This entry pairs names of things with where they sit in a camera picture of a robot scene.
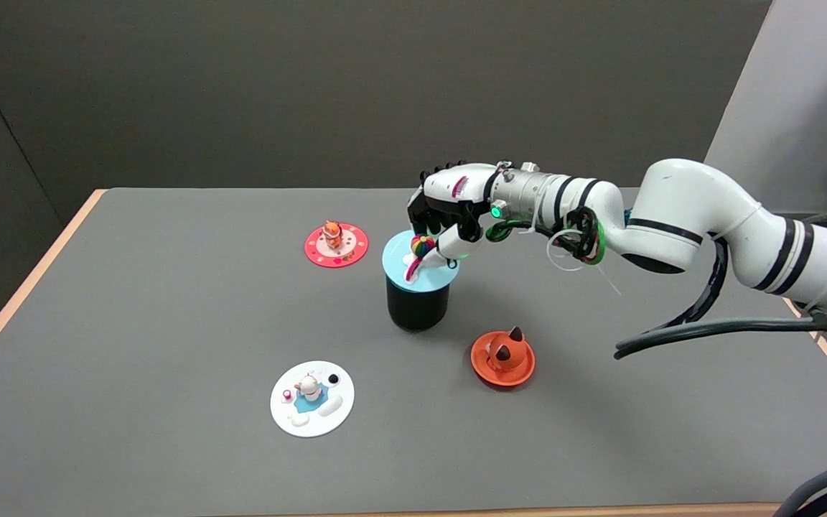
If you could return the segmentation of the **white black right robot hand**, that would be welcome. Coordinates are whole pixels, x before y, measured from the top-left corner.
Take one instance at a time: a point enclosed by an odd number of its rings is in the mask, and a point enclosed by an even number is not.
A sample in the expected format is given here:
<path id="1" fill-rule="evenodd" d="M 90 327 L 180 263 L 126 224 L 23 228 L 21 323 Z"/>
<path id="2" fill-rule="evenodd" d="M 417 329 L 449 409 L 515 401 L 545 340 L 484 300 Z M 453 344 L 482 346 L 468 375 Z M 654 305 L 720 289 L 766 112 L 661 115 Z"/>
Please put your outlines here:
<path id="1" fill-rule="evenodd" d="M 430 235 L 436 241 L 422 267 L 462 261 L 478 248 L 485 235 L 480 216 L 491 209 L 491 190 L 498 176 L 492 164 L 450 164 L 421 173 L 407 213 L 414 235 Z"/>

